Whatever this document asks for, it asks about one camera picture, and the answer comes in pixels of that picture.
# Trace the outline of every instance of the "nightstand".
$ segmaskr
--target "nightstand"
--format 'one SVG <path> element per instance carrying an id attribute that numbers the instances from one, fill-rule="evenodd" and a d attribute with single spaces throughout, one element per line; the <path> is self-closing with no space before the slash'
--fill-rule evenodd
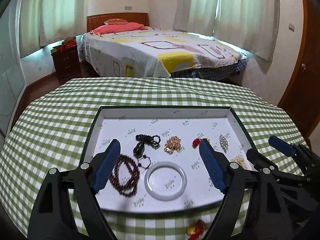
<path id="1" fill-rule="evenodd" d="M 57 50 L 52 54 L 54 67 L 62 85 L 73 78 L 81 78 L 81 68 L 78 56 L 78 46 Z"/>

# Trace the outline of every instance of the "metal screw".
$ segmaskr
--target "metal screw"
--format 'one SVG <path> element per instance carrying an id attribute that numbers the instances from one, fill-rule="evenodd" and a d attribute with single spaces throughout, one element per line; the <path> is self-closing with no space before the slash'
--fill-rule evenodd
<path id="1" fill-rule="evenodd" d="M 49 170 L 49 173 L 50 173 L 51 175 L 55 174 L 56 172 L 57 172 L 57 169 L 56 169 L 56 168 L 52 168 L 52 169 Z"/>
<path id="2" fill-rule="evenodd" d="M 81 166 L 80 166 L 80 168 L 83 169 L 83 170 L 86 170 L 89 167 L 90 167 L 89 163 L 82 163 Z"/>
<path id="3" fill-rule="evenodd" d="M 268 169 L 268 168 L 263 168 L 263 173 L 265 173 L 265 174 L 270 174 L 270 170 Z"/>
<path id="4" fill-rule="evenodd" d="M 233 169 L 237 169 L 237 168 L 239 168 L 239 164 L 238 163 L 230 163 L 230 167 Z"/>

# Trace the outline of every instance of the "wall outlet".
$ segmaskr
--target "wall outlet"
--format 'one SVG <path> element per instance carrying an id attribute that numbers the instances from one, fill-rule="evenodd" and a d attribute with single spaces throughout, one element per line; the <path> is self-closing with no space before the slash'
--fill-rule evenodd
<path id="1" fill-rule="evenodd" d="M 294 32 L 294 25 L 289 23 L 289 30 Z"/>

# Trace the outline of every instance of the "blue rubber fingertip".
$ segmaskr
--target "blue rubber fingertip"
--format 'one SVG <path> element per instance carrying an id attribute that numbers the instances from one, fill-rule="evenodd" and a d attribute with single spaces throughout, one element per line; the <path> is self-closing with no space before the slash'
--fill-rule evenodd
<path id="1" fill-rule="evenodd" d="M 224 182 L 224 172 L 204 140 L 200 142 L 199 153 L 214 187 L 224 193 L 227 188 Z"/>
<path id="2" fill-rule="evenodd" d="M 277 149 L 279 152 L 283 153 L 285 156 L 287 157 L 294 156 L 294 151 L 292 146 L 286 143 L 285 141 L 279 139 L 278 137 L 271 136 L 268 142 L 270 146 Z"/>
<path id="3" fill-rule="evenodd" d="M 120 156 L 120 142 L 116 141 L 111 149 L 109 150 L 108 154 L 100 164 L 99 168 L 97 169 L 95 176 L 94 176 L 94 185 L 92 186 L 93 191 L 95 194 L 105 188 L 110 175 L 113 171 L 114 166 Z"/>

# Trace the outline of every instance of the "green checkered tablecloth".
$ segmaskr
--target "green checkered tablecloth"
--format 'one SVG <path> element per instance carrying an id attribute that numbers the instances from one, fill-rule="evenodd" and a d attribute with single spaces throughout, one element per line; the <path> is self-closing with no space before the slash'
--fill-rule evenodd
<path id="1" fill-rule="evenodd" d="M 276 135 L 290 143 L 303 137 L 289 116 L 251 90 L 200 79 L 98 78 L 74 79 L 31 103 L 7 138 L 0 155 L 0 201 L 26 235 L 31 210 L 48 170 L 78 166 L 90 126 L 100 106 L 231 106 L 260 153 L 281 171 L 301 174 L 291 158 L 268 144 Z M 234 233 L 241 230 L 250 193 L 246 192 Z M 79 208 L 72 201 L 79 231 L 86 233 Z M 218 207 L 172 215 L 105 212 L 120 239 L 185 239 L 185 228 L 204 220 L 209 226 Z"/>

